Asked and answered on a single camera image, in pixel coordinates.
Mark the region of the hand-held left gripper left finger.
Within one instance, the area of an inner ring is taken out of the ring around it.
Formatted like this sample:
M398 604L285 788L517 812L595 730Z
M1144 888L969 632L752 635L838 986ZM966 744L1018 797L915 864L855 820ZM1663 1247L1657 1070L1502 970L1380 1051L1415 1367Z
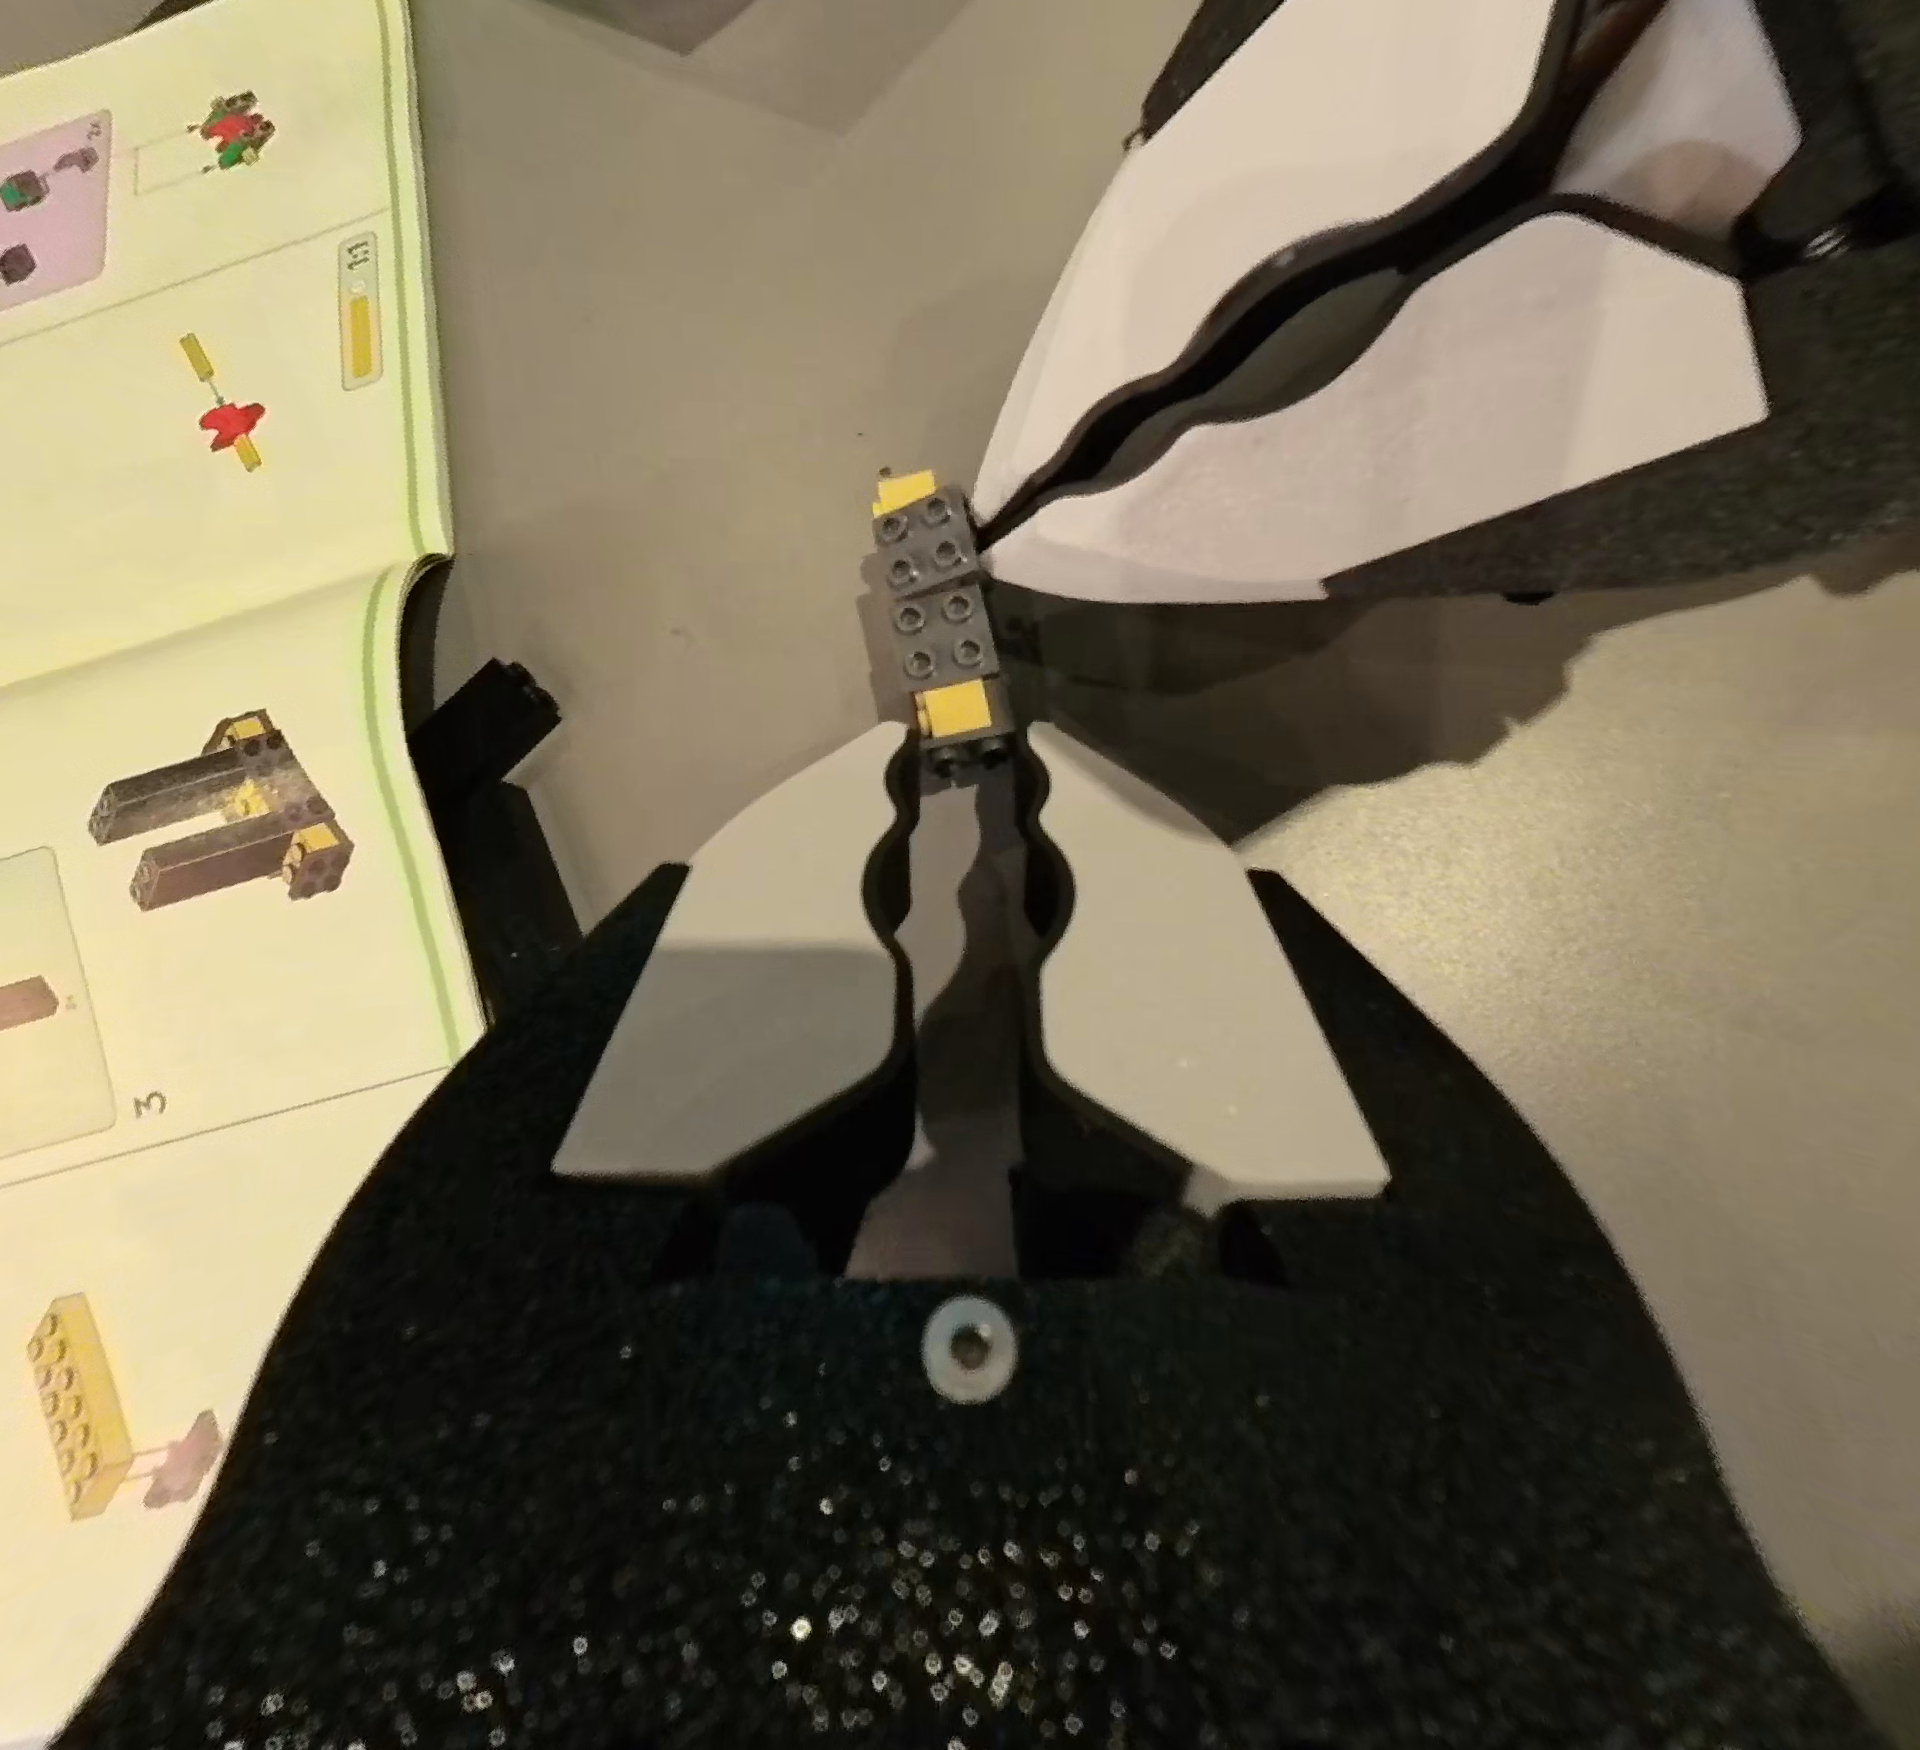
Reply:
M713 1184L878 1087L913 1034L919 742L868 730L692 857L552 1169Z

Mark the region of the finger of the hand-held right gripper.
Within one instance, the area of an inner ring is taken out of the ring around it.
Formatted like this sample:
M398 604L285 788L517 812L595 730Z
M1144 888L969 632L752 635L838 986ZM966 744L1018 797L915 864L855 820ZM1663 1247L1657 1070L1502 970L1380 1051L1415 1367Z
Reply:
M989 536L1144 468L1173 420L1341 371L1325 303L1411 279L1542 178L1583 0L1282 0L1124 153L973 488Z
M1396 284L1271 410L1183 420L1112 489L983 557L1079 602L1305 602L1333 577L1589 489L1768 415L1738 276L1598 200L1548 200Z

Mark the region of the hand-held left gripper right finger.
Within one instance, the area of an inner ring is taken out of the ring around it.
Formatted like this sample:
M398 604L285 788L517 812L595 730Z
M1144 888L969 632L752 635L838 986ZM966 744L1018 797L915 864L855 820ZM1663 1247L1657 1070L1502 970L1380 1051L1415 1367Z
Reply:
M1252 881L1197 817L1062 730L1029 730L1035 850L1069 873L1039 967L1044 1073L1186 1199L1371 1199L1387 1164Z

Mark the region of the dark grey brick yellow tile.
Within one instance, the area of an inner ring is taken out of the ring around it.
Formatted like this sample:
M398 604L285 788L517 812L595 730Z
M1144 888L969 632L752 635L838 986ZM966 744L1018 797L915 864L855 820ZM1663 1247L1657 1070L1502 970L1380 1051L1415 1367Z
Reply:
M987 592L956 583L886 607L888 656L919 738L923 777L958 783L1005 762L1018 719Z

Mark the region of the grey desk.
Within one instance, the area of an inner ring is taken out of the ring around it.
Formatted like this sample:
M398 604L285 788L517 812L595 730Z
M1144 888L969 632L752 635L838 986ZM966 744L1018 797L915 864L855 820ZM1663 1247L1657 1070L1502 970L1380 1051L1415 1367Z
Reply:
M1915 515L1747 573L1035 607L1050 707L1249 845L1410 1215L1282 1281L997 1288L1013 833L888 1277L645 1281L538 1188L653 911L855 722L850 488L960 452L1191 0L422 0L469 627L610 904L352 1209L83 1746L1915 1744Z

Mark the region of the open instruction booklet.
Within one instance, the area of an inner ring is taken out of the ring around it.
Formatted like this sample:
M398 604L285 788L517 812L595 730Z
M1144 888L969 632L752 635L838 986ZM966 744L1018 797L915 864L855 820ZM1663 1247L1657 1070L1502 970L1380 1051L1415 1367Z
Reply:
M4 80L4 1738L128 1637L484 1028L401 702L453 548L408 15Z

